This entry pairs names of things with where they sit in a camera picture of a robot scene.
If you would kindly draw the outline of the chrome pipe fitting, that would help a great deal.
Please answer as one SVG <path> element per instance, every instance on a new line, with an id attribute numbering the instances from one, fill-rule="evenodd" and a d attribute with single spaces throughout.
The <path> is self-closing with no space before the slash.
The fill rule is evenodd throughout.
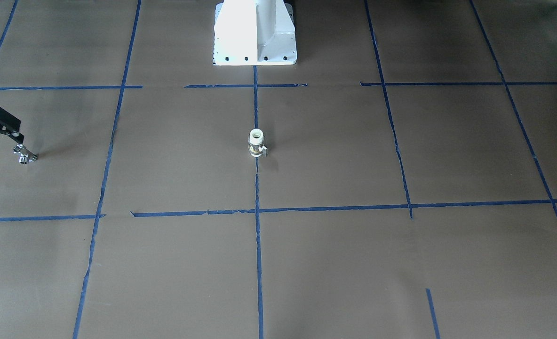
<path id="1" fill-rule="evenodd" d="M 29 164 L 38 160 L 38 155 L 31 152 L 25 145 L 17 144 L 14 147 L 13 153 L 18 156 L 20 164 Z"/>

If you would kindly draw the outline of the white pedestal column base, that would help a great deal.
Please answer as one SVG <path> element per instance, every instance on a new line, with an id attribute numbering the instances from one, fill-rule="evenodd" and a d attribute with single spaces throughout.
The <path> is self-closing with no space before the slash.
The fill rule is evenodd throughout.
<path id="1" fill-rule="evenodd" d="M 224 0 L 217 4 L 213 65 L 296 64 L 294 8 L 292 0 Z"/>

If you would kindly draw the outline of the white PPR valve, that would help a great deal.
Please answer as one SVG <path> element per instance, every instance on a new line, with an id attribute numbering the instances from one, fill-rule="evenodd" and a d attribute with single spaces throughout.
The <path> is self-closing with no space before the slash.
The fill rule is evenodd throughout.
<path id="1" fill-rule="evenodd" d="M 265 134 L 261 129 L 252 129 L 248 136 L 248 149 L 253 157 L 266 157 L 268 148 L 265 144 Z"/>

